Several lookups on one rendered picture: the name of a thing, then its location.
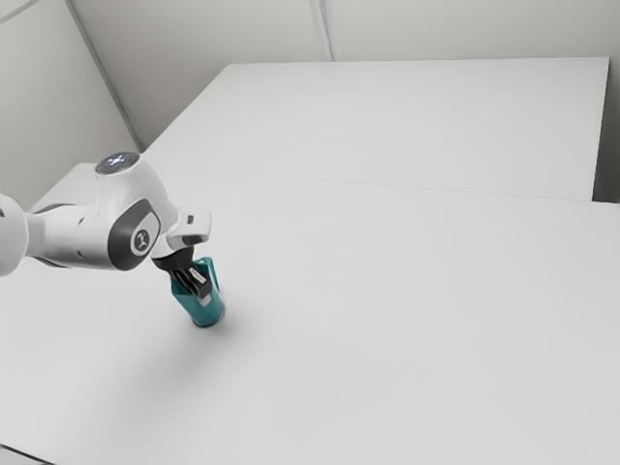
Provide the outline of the teal faceted mug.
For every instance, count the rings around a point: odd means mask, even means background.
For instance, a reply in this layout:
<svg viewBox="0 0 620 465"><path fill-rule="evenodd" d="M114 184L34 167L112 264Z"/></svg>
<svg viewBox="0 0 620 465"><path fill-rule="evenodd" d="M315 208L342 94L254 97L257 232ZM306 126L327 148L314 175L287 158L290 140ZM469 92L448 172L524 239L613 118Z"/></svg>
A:
<svg viewBox="0 0 620 465"><path fill-rule="evenodd" d="M206 305L201 305L198 300L186 292L173 278L171 281L171 293L180 305L190 315L193 322L199 327L208 327L217 324L225 314L225 304L220 297L220 287L214 268L214 263L209 257L202 257L194 261L200 268L209 272L212 280L211 299Z"/></svg>

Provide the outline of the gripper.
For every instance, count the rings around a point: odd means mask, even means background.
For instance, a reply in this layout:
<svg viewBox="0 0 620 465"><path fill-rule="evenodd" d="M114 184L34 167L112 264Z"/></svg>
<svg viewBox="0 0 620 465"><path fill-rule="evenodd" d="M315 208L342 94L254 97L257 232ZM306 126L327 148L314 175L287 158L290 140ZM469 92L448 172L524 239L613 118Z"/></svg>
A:
<svg viewBox="0 0 620 465"><path fill-rule="evenodd" d="M192 294L201 305L211 299L212 280L208 271L193 263L194 247L179 249L162 258L153 258L155 266L165 271L187 293Z"/></svg>

